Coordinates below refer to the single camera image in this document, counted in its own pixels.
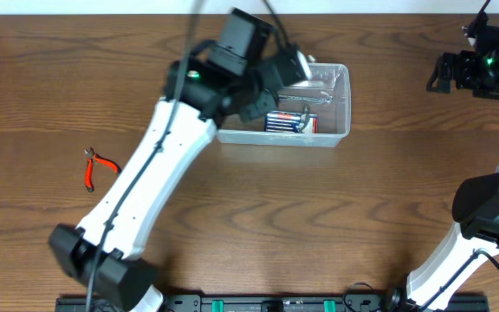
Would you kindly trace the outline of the blue drill bit case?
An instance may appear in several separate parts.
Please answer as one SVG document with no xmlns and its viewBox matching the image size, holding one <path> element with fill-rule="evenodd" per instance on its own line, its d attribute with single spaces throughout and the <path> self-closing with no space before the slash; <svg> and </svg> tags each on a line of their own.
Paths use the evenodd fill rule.
<svg viewBox="0 0 499 312">
<path fill-rule="evenodd" d="M 263 130 L 276 133 L 299 133 L 298 125 L 302 113 L 284 111 L 272 111 L 265 116 Z M 310 114 L 310 121 L 303 133 L 313 134 L 318 131 L 318 118 L 316 114 Z"/>
</svg>

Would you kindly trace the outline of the small claw hammer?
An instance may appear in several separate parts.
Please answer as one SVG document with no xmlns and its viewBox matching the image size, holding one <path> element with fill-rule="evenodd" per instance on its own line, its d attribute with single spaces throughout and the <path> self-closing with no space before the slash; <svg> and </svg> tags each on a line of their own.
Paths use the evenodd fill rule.
<svg viewBox="0 0 499 312">
<path fill-rule="evenodd" d="M 304 130 L 308 126 L 309 121 L 310 121 L 309 106 L 305 106 L 303 108 L 303 113 L 301 115 L 300 123 L 299 123 L 299 125 L 297 127 L 299 133 L 303 133 L 304 132 Z"/>
</svg>

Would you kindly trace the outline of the silver wrench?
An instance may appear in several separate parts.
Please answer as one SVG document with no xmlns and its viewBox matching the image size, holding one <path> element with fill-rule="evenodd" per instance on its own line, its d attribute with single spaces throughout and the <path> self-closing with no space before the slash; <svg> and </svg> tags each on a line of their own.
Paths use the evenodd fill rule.
<svg viewBox="0 0 499 312">
<path fill-rule="evenodd" d="M 278 99 L 282 101 L 305 101 L 317 105 L 328 104 L 334 100 L 332 95 L 324 91 L 320 91 L 318 96 L 298 96 L 298 95 L 279 94 Z"/>
</svg>

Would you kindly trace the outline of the red black pliers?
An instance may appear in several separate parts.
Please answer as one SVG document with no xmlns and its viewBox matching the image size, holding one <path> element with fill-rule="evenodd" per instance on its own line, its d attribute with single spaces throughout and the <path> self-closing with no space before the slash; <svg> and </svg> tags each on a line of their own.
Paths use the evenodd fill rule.
<svg viewBox="0 0 499 312">
<path fill-rule="evenodd" d="M 87 157 L 87 167 L 84 174 L 84 185 L 88 192 L 94 191 L 92 176 L 95 163 L 111 168 L 116 175 L 119 175 L 121 173 L 122 169 L 118 164 L 116 164 L 114 161 L 110 159 L 101 157 L 98 153 L 94 151 L 92 147 L 85 149 L 84 153 Z"/>
</svg>

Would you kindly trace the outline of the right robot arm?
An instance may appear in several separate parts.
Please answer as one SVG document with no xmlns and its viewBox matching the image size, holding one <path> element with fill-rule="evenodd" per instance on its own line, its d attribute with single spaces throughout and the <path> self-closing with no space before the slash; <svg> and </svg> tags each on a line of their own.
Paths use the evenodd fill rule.
<svg viewBox="0 0 499 312">
<path fill-rule="evenodd" d="M 468 89 L 473 96 L 499 100 L 499 28 L 479 10 L 463 27 L 470 51 L 444 53 L 437 59 L 426 89 L 448 94 Z M 390 290 L 383 311 L 476 311 L 487 309 L 481 298 L 454 299 L 455 292 L 485 262 L 499 254 L 499 165 L 496 171 L 466 179 L 452 204 L 453 223 L 441 243 L 402 283 Z"/>
</svg>

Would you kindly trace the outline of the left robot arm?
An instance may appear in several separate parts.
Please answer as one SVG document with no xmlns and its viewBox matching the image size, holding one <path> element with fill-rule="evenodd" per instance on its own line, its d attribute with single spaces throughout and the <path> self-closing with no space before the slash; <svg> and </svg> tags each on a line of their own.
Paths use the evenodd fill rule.
<svg viewBox="0 0 499 312">
<path fill-rule="evenodd" d="M 218 40 L 186 37 L 146 132 L 114 184 L 79 224 L 58 224 L 49 236 L 64 273 L 86 287 L 86 310 L 104 302 L 122 311 L 160 309 L 158 270 L 142 255 L 178 182 L 225 118 L 264 116 L 276 108 L 281 89 L 311 75 L 278 17 L 265 22 L 233 9 Z"/>
</svg>

